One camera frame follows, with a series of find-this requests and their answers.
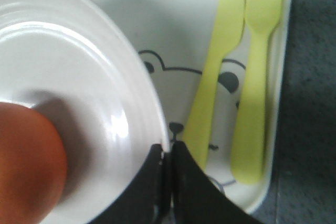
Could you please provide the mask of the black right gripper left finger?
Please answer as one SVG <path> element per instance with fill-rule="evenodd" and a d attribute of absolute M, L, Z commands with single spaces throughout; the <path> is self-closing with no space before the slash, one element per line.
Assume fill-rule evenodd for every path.
<path fill-rule="evenodd" d="M 161 223 L 168 212 L 168 156 L 153 144 L 132 182 L 91 223 Z"/>

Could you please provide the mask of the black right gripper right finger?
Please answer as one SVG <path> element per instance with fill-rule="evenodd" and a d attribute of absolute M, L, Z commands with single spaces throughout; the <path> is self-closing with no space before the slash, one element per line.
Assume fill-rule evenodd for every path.
<path fill-rule="evenodd" d="M 173 144 L 171 168 L 176 223 L 260 223 L 213 185 L 182 141 Z"/>

